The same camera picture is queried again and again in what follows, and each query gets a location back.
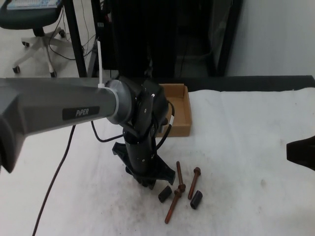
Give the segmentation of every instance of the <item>piper logo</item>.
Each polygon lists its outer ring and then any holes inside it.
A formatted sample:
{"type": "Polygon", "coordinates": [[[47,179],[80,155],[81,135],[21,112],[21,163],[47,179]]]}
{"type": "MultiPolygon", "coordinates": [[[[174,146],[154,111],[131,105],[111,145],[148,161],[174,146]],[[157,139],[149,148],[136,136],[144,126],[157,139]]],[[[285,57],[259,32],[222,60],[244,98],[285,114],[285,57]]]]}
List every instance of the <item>piper logo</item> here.
{"type": "Polygon", "coordinates": [[[74,107],[63,109],[63,120],[80,119],[95,116],[99,113],[99,106],[95,107],[74,107]]]}
{"type": "Polygon", "coordinates": [[[87,116],[89,114],[89,109],[77,110],[75,117],[87,116]]]}

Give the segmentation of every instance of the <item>cable cord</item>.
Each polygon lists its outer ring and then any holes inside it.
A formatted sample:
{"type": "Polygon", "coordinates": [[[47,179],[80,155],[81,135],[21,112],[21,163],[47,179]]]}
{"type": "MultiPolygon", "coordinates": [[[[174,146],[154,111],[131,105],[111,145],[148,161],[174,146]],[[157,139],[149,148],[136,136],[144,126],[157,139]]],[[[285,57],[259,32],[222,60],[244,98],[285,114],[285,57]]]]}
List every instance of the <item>cable cord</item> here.
{"type": "Polygon", "coordinates": [[[93,121],[91,121],[91,125],[92,125],[92,129],[93,129],[93,132],[94,132],[94,134],[95,134],[96,139],[97,139],[99,142],[101,142],[101,143],[106,143],[106,142],[109,142],[109,141],[112,141],[112,140],[121,138],[121,137],[123,136],[123,135],[121,134],[121,135],[115,136],[115,137],[110,138],[110,139],[105,139],[105,140],[100,139],[99,136],[98,136],[98,134],[97,134],[97,132],[96,132],[96,129],[95,129],[95,126],[94,126],[94,122],[93,122],[93,121]]]}
{"type": "MultiPolygon", "coordinates": [[[[59,24],[60,24],[62,18],[63,18],[63,26],[64,26],[65,38],[66,38],[66,40],[69,42],[69,39],[67,39],[67,36],[66,36],[66,29],[65,29],[65,23],[64,23],[64,7],[63,7],[63,11],[62,11],[62,13],[61,13],[60,19],[59,19],[59,21],[58,21],[58,23],[57,23],[57,26],[56,26],[56,28],[55,28],[53,34],[55,34],[55,32],[56,32],[56,30],[57,30],[57,28],[58,28],[58,26],[59,26],[59,24]]],[[[85,20],[84,8],[83,8],[83,19],[84,19],[85,26],[86,26],[86,29],[87,29],[87,32],[88,32],[88,41],[83,45],[83,46],[88,45],[88,46],[87,46],[87,49],[86,49],[87,52],[86,52],[86,54],[84,55],[84,59],[86,60],[88,54],[90,54],[90,53],[92,52],[92,50],[93,50],[93,49],[91,49],[91,50],[88,52],[88,49],[89,49],[89,41],[90,41],[96,34],[93,35],[91,38],[89,38],[89,29],[88,29],[88,26],[87,26],[87,22],[86,22],[86,20],[85,20]]],[[[65,58],[65,59],[67,59],[67,60],[75,60],[75,58],[67,58],[67,57],[65,57],[64,55],[61,55],[60,53],[57,53],[55,50],[53,50],[53,49],[51,48],[51,46],[50,46],[50,41],[51,41],[52,38],[53,38],[53,36],[50,37],[49,42],[48,42],[48,46],[49,46],[49,48],[50,48],[51,51],[53,51],[53,52],[54,52],[55,54],[57,54],[58,56],[60,56],[60,57],[62,57],[62,58],[65,58]]]]}
{"type": "Polygon", "coordinates": [[[44,207],[45,207],[45,205],[46,205],[46,202],[47,202],[47,199],[48,199],[50,190],[52,189],[53,184],[54,184],[54,182],[55,182],[55,180],[56,180],[56,177],[57,177],[57,175],[58,175],[58,173],[59,173],[59,170],[60,170],[61,166],[63,165],[63,162],[64,162],[65,158],[66,158],[67,155],[68,155],[69,148],[70,148],[70,144],[71,144],[71,140],[72,140],[72,136],[73,136],[73,133],[74,133],[74,129],[75,129],[75,125],[74,125],[74,126],[72,127],[72,129],[71,129],[70,136],[69,136],[69,140],[68,140],[68,144],[67,144],[67,147],[66,147],[66,149],[65,149],[63,158],[61,159],[61,162],[60,162],[59,166],[57,167],[56,172],[55,172],[55,174],[54,174],[54,177],[53,177],[53,179],[51,180],[50,185],[49,185],[49,187],[48,187],[48,190],[47,190],[47,192],[46,192],[44,201],[43,201],[43,203],[42,203],[42,205],[41,205],[41,208],[40,208],[40,211],[39,211],[37,220],[36,220],[36,224],[35,224],[35,227],[34,227],[32,236],[35,236],[35,234],[36,234],[36,231],[37,231],[37,228],[38,228],[38,224],[39,224],[41,215],[42,215],[42,213],[43,213],[43,211],[44,211],[44,207]]]}
{"type": "Polygon", "coordinates": [[[156,148],[154,149],[154,153],[156,153],[156,151],[162,146],[162,144],[164,143],[164,141],[166,140],[169,132],[171,132],[172,129],[172,125],[173,125],[173,121],[174,121],[174,117],[175,117],[175,108],[173,106],[173,104],[170,101],[167,101],[171,107],[172,107],[172,115],[171,115],[171,119],[169,121],[169,125],[168,128],[165,132],[165,134],[163,135],[162,139],[160,140],[160,142],[158,143],[158,145],[156,146],[156,148]]]}

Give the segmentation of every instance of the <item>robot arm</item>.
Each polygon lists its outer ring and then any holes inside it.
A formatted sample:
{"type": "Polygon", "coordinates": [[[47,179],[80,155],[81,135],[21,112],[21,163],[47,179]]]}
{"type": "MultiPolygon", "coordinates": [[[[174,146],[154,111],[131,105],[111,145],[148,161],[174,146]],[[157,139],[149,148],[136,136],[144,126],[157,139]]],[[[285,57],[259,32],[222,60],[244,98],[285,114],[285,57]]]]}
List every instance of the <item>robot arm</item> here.
{"type": "Polygon", "coordinates": [[[106,88],[67,85],[36,79],[0,79],[0,166],[13,171],[28,135],[108,118],[124,128],[126,144],[113,153],[142,185],[153,188],[156,179],[171,184],[175,172],[157,155],[155,137],[168,103],[161,86],[142,86],[122,78],[106,88]]]}
{"type": "Polygon", "coordinates": [[[0,79],[0,165],[12,172],[28,135],[105,117],[126,122],[131,101],[130,90],[119,81],[103,89],[0,79]]]}

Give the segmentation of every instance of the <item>black rubber cylinder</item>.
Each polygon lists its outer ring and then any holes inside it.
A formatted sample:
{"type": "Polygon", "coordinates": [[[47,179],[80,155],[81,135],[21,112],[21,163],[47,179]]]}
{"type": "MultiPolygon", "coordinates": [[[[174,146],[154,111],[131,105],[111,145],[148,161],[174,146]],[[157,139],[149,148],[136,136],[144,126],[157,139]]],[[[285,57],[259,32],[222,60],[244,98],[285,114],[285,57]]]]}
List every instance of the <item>black rubber cylinder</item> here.
{"type": "Polygon", "coordinates": [[[202,193],[199,190],[197,190],[197,192],[195,193],[195,196],[192,198],[190,202],[191,208],[196,210],[201,199],[202,199],[202,193]]]}
{"type": "Polygon", "coordinates": [[[164,203],[164,201],[172,194],[172,189],[170,186],[166,186],[165,189],[158,195],[158,199],[161,203],[164,203]]]}

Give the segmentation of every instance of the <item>chair seat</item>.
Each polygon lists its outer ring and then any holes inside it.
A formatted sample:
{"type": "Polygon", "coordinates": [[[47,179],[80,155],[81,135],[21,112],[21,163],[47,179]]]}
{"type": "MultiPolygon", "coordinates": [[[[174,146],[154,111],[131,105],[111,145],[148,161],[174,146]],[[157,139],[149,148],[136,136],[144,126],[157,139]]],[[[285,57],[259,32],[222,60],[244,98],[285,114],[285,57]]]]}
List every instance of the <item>chair seat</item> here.
{"type": "Polygon", "coordinates": [[[7,10],[10,0],[0,9],[0,27],[8,30],[30,30],[48,26],[57,21],[62,4],[57,8],[34,10],[7,10]]]}

